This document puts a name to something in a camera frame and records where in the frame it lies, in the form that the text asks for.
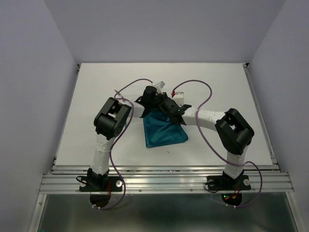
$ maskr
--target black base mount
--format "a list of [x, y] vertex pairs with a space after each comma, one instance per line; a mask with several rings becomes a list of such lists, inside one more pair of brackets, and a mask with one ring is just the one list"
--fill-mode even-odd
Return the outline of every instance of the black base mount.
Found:
[[96, 174], [91, 168], [87, 171], [87, 176], [80, 177], [80, 192], [121, 192], [122, 180], [119, 176], [108, 176], [109, 170], [104, 174]]
[[223, 172], [223, 175], [207, 176], [207, 185], [209, 191], [230, 191], [240, 187], [243, 190], [251, 190], [249, 177], [242, 173], [236, 179], [233, 179]]

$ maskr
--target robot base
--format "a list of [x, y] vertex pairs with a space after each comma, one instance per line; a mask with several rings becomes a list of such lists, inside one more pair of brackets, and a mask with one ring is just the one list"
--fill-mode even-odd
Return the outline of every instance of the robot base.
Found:
[[[81, 181], [87, 182], [87, 176], [81, 176]], [[107, 183], [111, 184], [111, 192], [121, 192], [122, 191], [122, 181], [118, 176], [108, 176]], [[108, 184], [102, 188], [94, 187], [92, 185], [83, 185], [79, 186], [80, 192], [107, 192]]]
[[243, 190], [251, 190], [249, 177], [240, 175], [235, 180], [225, 175], [210, 175], [207, 176], [207, 184], [209, 191], [230, 191], [235, 190], [238, 186]]

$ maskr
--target cable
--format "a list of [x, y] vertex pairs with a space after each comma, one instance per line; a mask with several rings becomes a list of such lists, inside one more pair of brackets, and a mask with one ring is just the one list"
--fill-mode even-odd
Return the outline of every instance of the cable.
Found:
[[204, 141], [205, 141], [205, 142], [207, 143], [207, 145], [209, 146], [209, 148], [214, 152], [214, 154], [216, 154], [221, 160], [223, 160], [223, 161], [224, 161], [225, 163], [227, 163], [227, 164], [230, 164], [230, 165], [232, 165], [232, 166], [237, 166], [237, 167], [244, 167], [247, 163], [250, 163], [250, 164], [252, 164], [252, 165], [257, 169], [257, 171], [259, 172], [259, 174], [260, 174], [260, 179], [261, 179], [261, 184], [260, 184], [260, 189], [259, 189], [259, 191], [258, 191], [258, 193], [257, 193], [257, 196], [256, 196], [251, 202], [249, 202], [249, 203], [247, 203], [247, 204], [244, 204], [244, 205], [241, 205], [241, 206], [234, 206], [234, 207], [235, 207], [235, 208], [244, 208], [244, 207], [246, 207], [246, 206], [248, 206], [248, 205], [251, 205], [256, 199], [259, 198], [259, 196], [260, 196], [260, 194], [261, 194], [261, 191], [262, 191], [262, 187], [263, 187], [263, 177], [262, 177], [262, 173], [261, 173], [260, 169], [259, 169], [258, 166], [257, 166], [255, 163], [253, 163], [252, 161], [247, 161], [247, 162], [245, 162], [244, 164], [236, 164], [236, 163], [232, 163], [232, 162], [227, 161], [227, 160], [224, 159], [224, 158], [214, 149], [214, 147], [209, 143], [209, 141], [207, 140], [207, 138], [205, 137], [205, 135], [204, 135], [204, 133], [203, 133], [203, 131], [202, 131], [202, 129], [201, 129], [201, 126], [200, 126], [200, 123], [199, 123], [199, 119], [198, 119], [198, 112], [199, 112], [200, 108], [201, 108], [205, 103], [207, 103], [207, 102], [209, 101], [209, 99], [212, 97], [212, 88], [210, 87], [209, 84], [207, 84], [206, 82], [201, 81], [201, 80], [187, 80], [187, 81], [184, 81], [184, 82], [180, 83], [179, 85], [177, 85], [177, 86], [173, 89], [173, 92], [174, 92], [178, 87], [180, 87], [180, 86], [182, 86], [183, 84], [188, 83], [188, 82], [200, 82], [200, 83], [206, 85], [206, 86], [209, 88], [209, 90], [210, 90], [210, 94], [209, 94], [208, 98], [207, 98], [205, 101], [203, 101], [201, 105], [198, 106], [197, 111], [196, 111], [196, 114], [195, 114], [195, 119], [196, 119], [196, 122], [197, 122], [198, 131], [199, 131], [199, 133], [201, 134], [201, 136], [202, 136], [202, 138], [204, 139]]
[[206, 188], [207, 185], [209, 185], [209, 183], [205, 183], [205, 185], [204, 185], [204, 189], [205, 189], [207, 192], [211, 192], [211, 193], [216, 193], [216, 192], [218, 192], [218, 190], [217, 190], [217, 191], [209, 191], [209, 190]]
[[81, 175], [77, 176], [77, 177], [76, 177], [76, 180], [77, 180], [79, 183], [82, 183], [82, 184], [86, 185], [86, 184], [87, 184], [86, 182], [84, 182], [84, 181], [82, 181], [82, 180], [79, 179], [79, 178], [81, 178], [81, 177], [83, 177], [83, 176], [81, 176]]
[[234, 191], [234, 193], [233, 193], [233, 195], [235, 196], [235, 193], [237, 192], [237, 190], [238, 190], [238, 193], [240, 192], [240, 185], [238, 185], [238, 187], [237, 187], [237, 189], [235, 189], [235, 191]]
[[232, 196], [233, 199], [235, 199], [235, 198], [238, 197], [238, 195], [239, 195], [239, 193], [240, 193], [240, 185], [238, 186], [238, 193], [235, 195], [236, 191], [237, 191], [237, 190], [235, 190], [235, 192], [233, 193], [233, 196]]
[[93, 205], [93, 204], [92, 204], [92, 207], [93, 207], [93, 208], [96, 208], [96, 209], [99, 209], [99, 210], [108, 210], [108, 209], [114, 208], [115, 206], [117, 206], [117, 205], [122, 201], [122, 199], [123, 199], [123, 198], [125, 197], [125, 195], [126, 195], [126, 183], [125, 183], [125, 180], [124, 180], [123, 176], [120, 174], [120, 172], [118, 171], [118, 169], [116, 168], [116, 165], [114, 164], [114, 161], [113, 161], [113, 159], [112, 159], [112, 149], [113, 149], [113, 147], [115, 146], [115, 144], [119, 141], [119, 139], [121, 138], [121, 136], [126, 132], [127, 128], [129, 127], [129, 125], [130, 125], [130, 123], [131, 123], [131, 121], [132, 121], [133, 115], [134, 115], [134, 105], [133, 105], [133, 103], [132, 103], [130, 100], [125, 99], [125, 98], [122, 98], [122, 100], [127, 101], [127, 102], [129, 102], [129, 103], [131, 104], [131, 106], [132, 106], [132, 113], [131, 113], [130, 119], [129, 119], [129, 121], [128, 121], [126, 127], [125, 127], [124, 130], [120, 133], [120, 135], [116, 138], [116, 140], [114, 141], [114, 143], [113, 143], [112, 146], [111, 146], [111, 149], [110, 149], [110, 160], [111, 160], [111, 163], [112, 163], [112, 167], [115, 169], [116, 173], [119, 175], [119, 177], [120, 177], [120, 179], [121, 179], [121, 181], [122, 181], [122, 183], [123, 183], [124, 193], [122, 194], [121, 198], [120, 198], [114, 205], [112, 205], [112, 206], [110, 206], [110, 207], [107, 207], [107, 208], [100, 208], [100, 207], [97, 207], [96, 205]]
[[137, 81], [149, 81], [149, 82], [152, 83], [151, 80], [146, 79], [146, 78], [137, 79], [137, 80], [135, 80], [135, 81], [129, 83], [129, 84], [126, 85], [125, 87], [123, 87], [121, 90], [119, 90], [119, 91], [115, 90], [116, 93], [115, 93], [115, 95], [114, 95], [114, 98], [115, 98], [115, 99], [123, 100], [123, 101], [125, 101], [125, 102], [127, 101], [127, 102], [129, 102], [129, 103], [131, 104], [131, 106], [132, 106], [131, 116], [130, 116], [130, 119], [129, 119], [128, 123], [126, 124], [126, 127], [125, 127], [124, 130], [120, 133], [120, 135], [115, 139], [115, 141], [114, 141], [114, 143], [112, 144], [111, 149], [110, 149], [110, 160], [111, 160], [111, 163], [112, 163], [112, 167], [115, 169], [116, 173], [119, 175], [119, 177], [120, 177], [120, 179], [121, 179], [121, 181], [122, 181], [122, 183], [123, 183], [124, 193], [122, 194], [121, 198], [120, 198], [114, 205], [112, 205], [112, 206], [110, 206], [110, 207], [107, 207], [107, 208], [99, 208], [99, 207], [97, 207], [96, 205], [93, 205], [93, 204], [92, 204], [92, 207], [93, 207], [93, 208], [96, 208], [96, 209], [99, 209], [99, 210], [108, 210], [108, 209], [114, 208], [115, 206], [117, 206], [117, 205], [122, 201], [122, 199], [123, 199], [123, 198], [125, 197], [125, 195], [126, 195], [126, 183], [125, 183], [125, 180], [124, 180], [123, 176], [120, 174], [120, 172], [119, 172], [118, 169], [116, 168], [116, 165], [114, 164], [114, 161], [113, 161], [113, 159], [112, 159], [112, 149], [113, 149], [113, 147], [115, 146], [115, 144], [118, 142], [118, 140], [121, 138], [121, 136], [126, 132], [128, 126], [130, 125], [130, 123], [131, 123], [131, 121], [132, 121], [133, 115], [134, 115], [134, 105], [133, 105], [133, 103], [132, 103], [130, 100], [124, 98], [124, 97], [120, 94], [120, 92], [121, 92], [122, 90], [126, 89], [127, 87], [129, 87], [130, 85], [132, 85], [133, 83], [137, 82]]
[[126, 85], [125, 87], [123, 87], [121, 90], [119, 90], [118, 92], [115, 93], [114, 95], [114, 98], [116, 98], [116, 95], [117, 94], [120, 94], [120, 92], [126, 88], [128, 88], [131, 84], [134, 84], [135, 82], [138, 82], [138, 81], [149, 81], [150, 83], [153, 83], [152, 80], [149, 80], [149, 79], [146, 79], [146, 78], [140, 78], [140, 79], [137, 79], [135, 81], [132, 81], [130, 84]]

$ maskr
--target metal bar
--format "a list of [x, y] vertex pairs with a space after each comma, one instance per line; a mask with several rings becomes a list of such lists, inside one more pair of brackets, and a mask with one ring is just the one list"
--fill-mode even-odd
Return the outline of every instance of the metal bar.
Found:
[[[266, 173], [280, 173], [279, 170], [275, 170], [275, 171], [261, 171], [263, 174]], [[86, 175], [86, 170], [85, 171], [53, 171], [52, 174], [76, 174], [76, 175]], [[186, 172], [186, 171], [179, 171], [179, 172], [169, 172], [169, 171], [152, 171], [152, 172], [138, 172], [138, 171], [131, 171], [131, 172], [122, 172], [121, 171], [121, 175], [126, 175], [126, 176], [130, 176], [130, 175], [139, 175], [139, 176], [158, 176], [160, 175], [162, 176], [170, 176], [173, 173], [177, 173], [179, 175], [184, 175], [184, 176], [205, 176], [206, 174], [210, 175], [210, 174], [217, 174], [218, 171], [195, 171], [196, 174], [191, 174], [191, 172]], [[256, 171], [246, 171], [246, 174], [249, 173], [256, 173]], [[114, 170], [110, 170], [110, 174], [116, 174], [116, 172]]]
[[275, 155], [271, 155], [270, 158], [271, 158], [272, 164], [278, 164], [278, 161], [277, 161]]
[[[89, 166], [57, 166], [54, 165], [52, 168], [52, 174], [78, 174], [81, 172], [86, 172]], [[225, 166], [117, 166], [119, 171], [138, 171], [138, 172], [153, 172], [153, 171], [220, 171], [224, 170]], [[279, 166], [277, 164], [273, 165], [259, 165], [260, 170], [277, 170], [279, 171]], [[255, 167], [252, 165], [245, 166], [245, 170], [255, 170]]]
[[249, 88], [250, 88], [250, 91], [251, 91], [251, 94], [252, 94], [252, 98], [253, 98], [253, 101], [254, 101], [254, 104], [255, 104], [257, 114], [258, 114], [260, 122], [261, 122], [263, 134], [264, 134], [264, 137], [266, 139], [270, 155], [275, 156], [275, 152], [274, 152], [274, 149], [273, 149], [271, 141], [270, 141], [270, 137], [269, 137], [267, 127], [266, 127], [266, 124], [265, 124], [265, 121], [264, 121], [264, 118], [263, 118], [263, 115], [262, 115], [262, 111], [261, 111], [260, 105], [258, 103], [256, 94], [255, 94], [255, 91], [254, 91], [254, 88], [253, 88], [253, 84], [252, 84], [252, 81], [251, 81], [251, 78], [250, 78], [249, 70], [248, 70], [246, 65], [243, 65], [243, 69], [244, 69], [246, 77], [247, 77]]
[[66, 112], [66, 119], [62, 125], [62, 132], [61, 132], [61, 136], [60, 136], [60, 139], [59, 139], [59, 142], [57, 144], [57, 151], [56, 151], [56, 155], [55, 155], [55, 158], [54, 158], [54, 165], [56, 164], [56, 160], [57, 160], [57, 155], [58, 155], [58, 151], [60, 149], [60, 144], [61, 144], [61, 140], [62, 140], [62, 136], [63, 136], [63, 133], [64, 133], [64, 128], [66, 126], [66, 123], [67, 123], [67, 120], [68, 120], [68, 116], [69, 116], [69, 110], [70, 110], [70, 107], [71, 107], [71, 103], [72, 103], [72, 99], [73, 99], [73, 95], [74, 95], [74, 91], [75, 91], [75, 88], [76, 88], [76, 84], [77, 84], [77, 80], [78, 80], [78, 76], [79, 76], [79, 71], [81, 69], [81, 66], [82, 64], [78, 64], [77, 67], [77, 74], [76, 74], [76, 79], [74, 81], [74, 87], [73, 87], [73, 91], [71, 93], [71, 96], [70, 96], [70, 102], [69, 102], [69, 107], [68, 107], [68, 111]]
[[29, 226], [29, 232], [36, 232], [39, 229], [40, 220], [43, 214], [43, 209], [46, 201], [46, 194], [39, 194], [37, 198], [37, 202], [35, 204], [35, 208], [33, 211], [31, 223]]
[[295, 193], [287, 192], [286, 196], [287, 196], [298, 232], [306, 232], [307, 231], [306, 225], [304, 223], [303, 216], [301, 214], [299, 205], [296, 201]]
[[[207, 176], [210, 174], [197, 174], [192, 172], [189, 176], [183, 174], [170, 173], [168, 175], [154, 174], [134, 175], [128, 173], [124, 175], [126, 191], [128, 194], [178, 194], [178, 193], [208, 193], [204, 189]], [[252, 190], [248, 192], [258, 192], [260, 187], [260, 177], [257, 172], [247, 173]], [[79, 192], [79, 183], [76, 181], [77, 175], [45, 175], [42, 179], [41, 194], [89, 194]], [[263, 192], [289, 192], [293, 191], [290, 177], [287, 173], [264, 173]]]

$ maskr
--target metal extrusion frame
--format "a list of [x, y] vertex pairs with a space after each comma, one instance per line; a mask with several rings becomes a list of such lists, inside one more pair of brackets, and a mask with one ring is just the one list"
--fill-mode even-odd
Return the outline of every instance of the metal extrusion frame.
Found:
[[40, 225], [40, 220], [43, 214], [45, 202], [46, 202], [46, 194], [39, 194], [37, 198], [37, 202], [35, 203], [35, 208], [33, 211], [32, 219], [29, 226], [29, 232], [37, 232]]
[[267, 146], [268, 146], [270, 156], [275, 156], [275, 152], [274, 152], [274, 149], [273, 149], [271, 141], [270, 141], [270, 137], [269, 137], [269, 134], [268, 134], [268, 131], [267, 131], [267, 128], [266, 128], [266, 124], [265, 124], [262, 112], [261, 112], [261, 108], [260, 108], [260, 105], [259, 105], [257, 98], [256, 98], [255, 90], [253, 88], [253, 84], [252, 84], [252, 81], [251, 81], [251, 78], [250, 78], [248, 67], [247, 67], [246, 64], [242, 64], [242, 66], [243, 66], [244, 72], [245, 72], [246, 77], [247, 77], [250, 92], [251, 92], [251, 95], [252, 95], [252, 98], [253, 98], [253, 101], [254, 101], [254, 105], [255, 105], [258, 117], [260, 119], [260, 123], [261, 123], [261, 126], [262, 126], [264, 137], [265, 137], [266, 142], [267, 142]]
[[[262, 171], [280, 172], [280, 168], [275, 156], [271, 156], [272, 165], [259, 165], [259, 169]], [[50, 171], [50, 174], [86, 174], [89, 166], [76, 166], [76, 165], [54, 165]], [[119, 171], [125, 172], [154, 172], [154, 171], [170, 171], [170, 172], [193, 172], [193, 171], [223, 171], [225, 166], [118, 166]], [[253, 165], [245, 166], [245, 170], [256, 171]]]
[[[117, 175], [110, 167], [110, 175]], [[204, 189], [209, 175], [221, 175], [222, 170], [130, 170], [120, 171], [126, 183], [128, 194], [208, 194]], [[246, 171], [252, 189], [246, 192], [258, 192], [260, 176], [257, 171]], [[263, 192], [293, 192], [291, 179], [287, 173], [262, 171]], [[44, 175], [39, 190], [40, 194], [89, 194], [79, 192], [80, 183], [76, 181], [77, 174]], [[93, 192], [92, 194], [105, 194], [106, 192]]]

